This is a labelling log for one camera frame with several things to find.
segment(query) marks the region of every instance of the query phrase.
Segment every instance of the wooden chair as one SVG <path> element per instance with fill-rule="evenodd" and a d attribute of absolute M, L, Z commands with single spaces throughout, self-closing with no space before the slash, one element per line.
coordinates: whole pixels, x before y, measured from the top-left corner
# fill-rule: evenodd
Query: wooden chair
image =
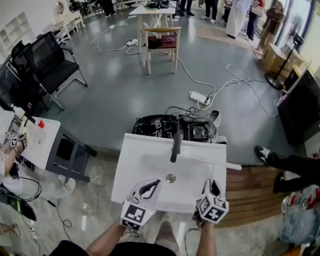
<path fill-rule="evenodd" d="M 148 73 L 151 75 L 151 52 L 154 50 L 166 51 L 171 53 L 171 61 L 173 62 L 174 73 L 177 73 L 177 64 L 178 64 L 178 52 L 179 52 L 179 38 L 181 27 L 144 27 L 145 32 L 145 46 L 147 53 L 147 67 Z M 148 36 L 148 32 L 154 32 L 159 34 L 167 33 L 167 35 L 162 35 L 161 39 L 157 39 L 155 35 Z M 164 38 L 170 37 L 175 38 L 174 42 L 164 42 Z M 161 43 L 156 49 L 149 48 L 149 42 L 155 41 Z"/>

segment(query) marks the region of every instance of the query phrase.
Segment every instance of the black shoe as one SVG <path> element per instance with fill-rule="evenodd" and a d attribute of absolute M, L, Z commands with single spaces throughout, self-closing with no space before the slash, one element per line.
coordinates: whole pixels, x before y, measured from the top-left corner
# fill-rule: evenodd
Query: black shoe
<path fill-rule="evenodd" d="M 280 172 L 274 180 L 274 185 L 273 185 L 273 190 L 272 193 L 277 194 L 280 192 L 280 188 L 281 188 L 281 182 L 282 180 L 285 179 L 284 173 Z"/>
<path fill-rule="evenodd" d="M 265 164 L 267 163 L 267 158 L 268 158 L 268 155 L 270 154 L 269 149 L 263 146 L 257 145 L 254 147 L 254 152 L 262 162 L 264 162 Z"/>
<path fill-rule="evenodd" d="M 232 39 L 236 39 L 235 36 L 232 36 L 232 35 L 229 35 L 229 34 L 226 34 L 228 37 L 232 38 Z"/>

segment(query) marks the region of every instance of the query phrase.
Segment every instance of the black shirt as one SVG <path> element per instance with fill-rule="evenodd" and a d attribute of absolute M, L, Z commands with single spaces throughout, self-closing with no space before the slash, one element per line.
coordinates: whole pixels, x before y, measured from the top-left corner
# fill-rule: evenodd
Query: black shirt
<path fill-rule="evenodd" d="M 85 250 L 73 242 L 63 240 L 53 250 L 50 256 L 89 256 Z M 176 254 L 168 248 L 161 245 L 144 243 L 144 242 L 122 242 L 118 243 L 110 256 L 176 256 Z"/>

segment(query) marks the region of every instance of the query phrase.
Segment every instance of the rug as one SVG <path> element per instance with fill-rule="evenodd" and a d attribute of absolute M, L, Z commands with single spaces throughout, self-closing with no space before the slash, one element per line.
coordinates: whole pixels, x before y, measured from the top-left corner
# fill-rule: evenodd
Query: rug
<path fill-rule="evenodd" d="M 241 32 L 235 39 L 232 39 L 229 36 L 227 36 L 226 30 L 224 28 L 216 27 L 213 25 L 196 25 L 196 34 L 200 38 L 207 38 L 228 43 L 230 45 L 242 47 L 249 51 L 253 51 L 253 49 L 256 49 L 259 43 L 258 38 L 255 37 L 254 41 L 251 41 L 249 39 L 247 40 Z"/>

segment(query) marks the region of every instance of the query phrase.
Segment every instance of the white sink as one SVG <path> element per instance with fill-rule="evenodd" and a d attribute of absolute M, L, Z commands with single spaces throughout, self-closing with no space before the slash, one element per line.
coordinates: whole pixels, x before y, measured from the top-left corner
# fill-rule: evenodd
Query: white sink
<path fill-rule="evenodd" d="M 214 177 L 226 190 L 226 168 L 205 161 L 226 161 L 226 146 L 182 141 L 176 162 L 170 161 L 173 140 L 136 134 L 124 135 L 111 200 L 122 203 L 136 183 L 159 179 L 162 183 L 156 209 L 167 212 L 193 213 L 206 179 Z M 169 183 L 168 175 L 175 178 Z"/>

